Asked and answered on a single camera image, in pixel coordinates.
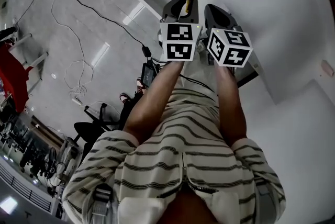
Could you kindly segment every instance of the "white cable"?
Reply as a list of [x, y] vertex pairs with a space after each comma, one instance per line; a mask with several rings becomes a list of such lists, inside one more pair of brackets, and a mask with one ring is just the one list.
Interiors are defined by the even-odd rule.
[[64, 140], [66, 140], [66, 136], [64, 135], [64, 133], [62, 133], [62, 132], [56, 130], [55, 128], [53, 128], [53, 127], [51, 127], [51, 126], [47, 126], [47, 127], [48, 127], [48, 128], [51, 128], [51, 129], [53, 129], [54, 131], [56, 131], [57, 133], [63, 135]]
[[155, 58], [151, 58], [152, 60], [158, 62], [158, 63], [168, 63], [169, 61], [161, 61], [161, 60], [158, 60], [158, 59], [155, 59]]
[[[66, 83], [66, 85], [68, 86], [69, 88], [69, 98], [70, 99], [77, 99], [78, 97], [84, 97], [85, 96], [85, 93], [87, 93], [87, 88], [84, 86], [88, 83], [90, 83], [92, 80], [93, 80], [93, 74], [94, 74], [94, 69], [92, 68], [92, 66], [90, 64], [88, 64], [86, 61], [85, 61], [85, 55], [84, 55], [84, 51], [83, 51], [83, 47], [82, 47], [82, 44], [80, 42], [80, 38], [78, 37], [78, 35], [74, 32], [74, 30], [69, 27], [68, 25], [65, 25], [65, 24], [61, 24], [60, 22], [57, 21], [56, 17], [54, 16], [53, 14], [53, 6], [54, 6], [54, 3], [55, 3], [56, 0], [53, 0], [52, 2], [52, 6], [51, 6], [51, 15], [52, 17], [54, 18], [54, 20], [56, 21], [56, 23], [60, 26], [63, 26], [63, 27], [67, 27], [67, 29], [71, 30], [72, 33], [76, 36], [77, 40], [78, 40], [78, 43], [79, 43], [79, 46], [80, 46], [80, 50], [81, 50], [81, 53], [82, 53], [82, 56], [83, 56], [83, 59], [81, 60], [77, 60], [77, 61], [73, 61], [70, 66], [65, 70], [65, 75], [64, 75], [64, 81]], [[82, 70], [82, 73], [79, 77], [79, 80], [78, 80], [78, 84], [77, 86], [75, 87], [71, 87], [68, 82], [66, 81], [66, 75], [68, 73], [68, 69], [74, 64], [74, 63], [78, 63], [78, 62], [83, 62], [83, 70]], [[84, 74], [84, 71], [85, 71], [85, 65], [89, 66], [92, 70], [92, 76], [91, 76], [91, 79], [86, 82], [86, 83], [81, 83], [81, 79], [83, 77], [83, 74]]]

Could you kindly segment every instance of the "cable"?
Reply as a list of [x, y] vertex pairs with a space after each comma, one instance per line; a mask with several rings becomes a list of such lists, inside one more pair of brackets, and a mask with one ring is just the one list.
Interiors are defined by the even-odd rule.
[[48, 187], [48, 181], [47, 181], [46, 177], [43, 176], [42, 178], [44, 178], [44, 182], [46, 183], [46, 187]]
[[[58, 25], [63, 26], [63, 27], [67, 27], [67, 29], [71, 30], [72, 33], [76, 36], [76, 38], [77, 38], [77, 40], [78, 40], [78, 43], [79, 43], [79, 46], [80, 46], [80, 50], [81, 50], [81, 53], [82, 53], [82, 57], [83, 57], [83, 59], [81, 59], [81, 60], [73, 61], [73, 62], [70, 64], [70, 66], [65, 70], [65, 75], [64, 75], [64, 81], [65, 81], [65, 84], [68, 86], [68, 88], [69, 88], [69, 90], [70, 90], [70, 91], [69, 91], [69, 97], [70, 97], [70, 99], [72, 99], [72, 98], [76, 98], [76, 99], [77, 99], [78, 97], [84, 97], [84, 96], [85, 96], [85, 93], [87, 93], [87, 88], [86, 88], [84, 85], [90, 83], [90, 82], [93, 80], [94, 70], [93, 70], [93, 67], [85, 61], [85, 55], [84, 55], [83, 47], [82, 47], [82, 44], [81, 44], [81, 41], [80, 41], [80, 38], [78, 37], [78, 35], [74, 32], [74, 30], [73, 30], [70, 26], [60, 23], [60, 22], [56, 19], [56, 17], [54, 16], [54, 14], [53, 14], [53, 6], [54, 6], [55, 1], [56, 1], [56, 0], [53, 0], [52, 5], [51, 5], [51, 15], [52, 15], [53, 19], [56, 21], [56, 23], [57, 23]], [[66, 75], [67, 75], [67, 73], [68, 73], [68, 69], [69, 69], [74, 63], [78, 63], [78, 62], [83, 62], [83, 70], [82, 70], [82, 73], [81, 73], [81, 75], [80, 75], [80, 77], [79, 77], [77, 86], [75, 86], [75, 87], [71, 87], [71, 86], [68, 84], [68, 82], [66, 81]], [[85, 71], [85, 65], [87, 65], [87, 66], [89, 66], [89, 67], [91, 68], [91, 70], [92, 70], [92, 75], [91, 75], [91, 79], [90, 79], [88, 82], [82, 84], [82, 83], [81, 83], [81, 79], [82, 79], [83, 74], [84, 74], [84, 71]]]
[[[50, 156], [52, 156], [52, 164], [49, 166], [49, 160], [50, 160]], [[49, 153], [44, 157], [44, 176], [47, 179], [50, 179], [51, 176], [54, 174], [54, 171], [52, 172], [51, 170], [54, 170], [54, 163], [55, 163], [55, 156], [56, 156], [56, 150], [54, 149], [54, 147], [52, 147], [49, 150]]]
[[48, 127], [48, 128], [51, 128], [51, 129], [53, 129], [54, 131], [56, 131], [57, 133], [59, 133], [59, 134], [63, 135], [64, 139], [66, 139], [66, 136], [65, 136], [65, 134], [64, 134], [64, 133], [62, 133], [62, 132], [59, 132], [58, 130], [54, 129], [54, 128], [53, 128], [53, 127], [51, 127], [51, 126], [47, 126], [47, 127]]
[[122, 29], [124, 29], [125, 32], [126, 32], [127, 34], [129, 34], [129, 35], [131, 36], [132, 39], [134, 39], [135, 41], [139, 42], [139, 43], [144, 47], [144, 44], [143, 44], [141, 41], [139, 41], [138, 39], [136, 39], [132, 34], [130, 34], [130, 32], [127, 31], [127, 29], [126, 29], [124, 26], [122, 26], [120, 23], [118, 23], [118, 22], [116, 22], [116, 21], [114, 21], [114, 20], [111, 20], [111, 19], [109, 19], [109, 18], [107, 18], [107, 17], [104, 17], [104, 16], [101, 15], [97, 10], [95, 10], [93, 7], [90, 7], [90, 6], [88, 6], [88, 5], [85, 5], [85, 4], [83, 4], [83, 3], [82, 3], [81, 1], [79, 1], [79, 0], [76, 0], [76, 1], [77, 1], [78, 3], [80, 3], [82, 6], [85, 6], [85, 7], [89, 8], [89, 9], [91, 9], [92, 11], [94, 11], [99, 17], [101, 17], [101, 18], [103, 18], [103, 19], [105, 19], [105, 20], [107, 20], [107, 21], [109, 21], [109, 22], [112, 22], [112, 23], [118, 25], [119, 27], [121, 27]]
[[20, 22], [20, 20], [23, 18], [23, 16], [26, 14], [26, 12], [29, 10], [29, 8], [32, 6], [35, 0], [32, 0], [28, 8], [25, 10], [25, 12], [22, 14], [22, 16], [19, 18], [19, 20], [16, 22], [16, 25]]
[[[151, 58], [151, 59], [154, 60], [154, 61], [156, 61], [156, 62], [158, 62], [158, 63], [165, 63], [165, 64], [168, 64], [168, 63], [169, 63], [169, 61], [165, 62], [165, 61], [157, 60], [157, 59], [155, 59], [155, 58]], [[198, 80], [196, 80], [196, 79], [193, 79], [193, 78], [186, 77], [186, 76], [181, 75], [181, 74], [179, 74], [179, 76], [180, 76], [181, 78], [186, 79], [187, 81], [189, 81], [189, 82], [191, 82], [191, 83], [195, 83], [195, 84], [201, 85], [201, 86], [207, 88], [208, 90], [211, 90], [213, 93], [215, 93], [215, 92], [214, 92], [208, 85], [204, 84], [203, 82], [200, 82], [200, 81], [198, 81]]]

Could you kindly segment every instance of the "forearm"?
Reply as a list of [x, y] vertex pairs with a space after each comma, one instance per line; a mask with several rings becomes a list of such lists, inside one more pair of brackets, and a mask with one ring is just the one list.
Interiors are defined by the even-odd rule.
[[124, 131], [140, 143], [146, 141], [159, 124], [184, 62], [171, 62], [154, 79], [150, 88], [132, 109]]
[[247, 124], [235, 78], [226, 67], [215, 66], [219, 97], [220, 131], [229, 146], [247, 137]]

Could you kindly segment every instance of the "red object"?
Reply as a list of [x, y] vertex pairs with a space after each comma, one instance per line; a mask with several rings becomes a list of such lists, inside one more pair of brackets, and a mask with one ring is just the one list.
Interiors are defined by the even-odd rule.
[[27, 81], [28, 73], [21, 63], [8, 52], [10, 44], [2, 42], [0, 44], [0, 78], [4, 83], [4, 90], [10, 92], [18, 113], [22, 112], [28, 101]]

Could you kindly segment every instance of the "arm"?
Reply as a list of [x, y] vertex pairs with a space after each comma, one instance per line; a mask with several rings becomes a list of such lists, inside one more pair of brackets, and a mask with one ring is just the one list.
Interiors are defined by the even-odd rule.
[[247, 138], [247, 124], [235, 78], [226, 67], [216, 66], [215, 70], [221, 134], [236, 158], [254, 175], [257, 223], [274, 223], [283, 214], [286, 206], [283, 187], [268, 165], [263, 151]]
[[228, 146], [247, 137], [247, 124], [235, 78], [226, 67], [215, 63], [219, 97], [220, 131]]
[[175, 61], [164, 67], [132, 109], [124, 131], [135, 136], [140, 144], [151, 136], [159, 124], [183, 66], [184, 62]]
[[82, 224], [82, 219], [87, 217], [83, 211], [86, 198], [98, 185], [109, 181], [116, 167], [138, 145], [134, 136], [122, 131], [106, 132], [95, 142], [72, 175], [62, 197], [64, 210], [75, 224]]

